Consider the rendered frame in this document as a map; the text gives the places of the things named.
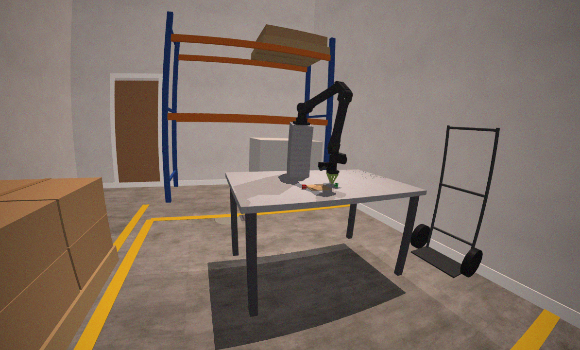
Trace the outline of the tan mat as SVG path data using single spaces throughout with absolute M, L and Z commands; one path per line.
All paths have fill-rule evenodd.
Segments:
M 307 188 L 312 191 L 332 190 L 323 184 L 307 185 Z

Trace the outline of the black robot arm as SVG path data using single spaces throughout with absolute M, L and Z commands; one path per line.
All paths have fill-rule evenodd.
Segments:
M 334 129 L 327 147 L 328 154 L 330 154 L 329 163 L 318 162 L 318 168 L 320 169 L 320 171 L 326 168 L 329 169 L 330 171 L 334 171 L 335 163 L 332 162 L 346 164 L 347 160 L 346 154 L 339 153 L 339 149 L 341 142 L 341 133 L 346 117 L 346 111 L 353 97 L 351 89 L 348 88 L 348 86 L 346 86 L 344 82 L 335 81 L 331 87 L 325 89 L 323 92 L 321 92 L 314 98 L 311 98 L 305 103 L 299 103 L 297 105 L 298 118 L 296 118 L 296 121 L 293 121 L 293 124 L 295 125 L 310 125 L 310 122 L 307 122 L 307 114 L 312 112 L 313 108 L 315 108 L 315 106 L 317 106 L 319 103 L 327 100 L 328 98 L 334 96 L 337 93 L 338 93 L 337 100 L 339 101 L 339 105 L 335 117 Z

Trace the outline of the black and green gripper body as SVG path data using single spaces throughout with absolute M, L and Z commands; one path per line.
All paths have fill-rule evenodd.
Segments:
M 330 171 L 329 169 L 326 169 L 327 170 L 327 173 L 329 173 L 329 174 L 338 174 L 340 172 L 339 170 L 337 170 L 337 162 L 334 162 L 334 163 L 335 163 L 335 170 L 334 171 Z

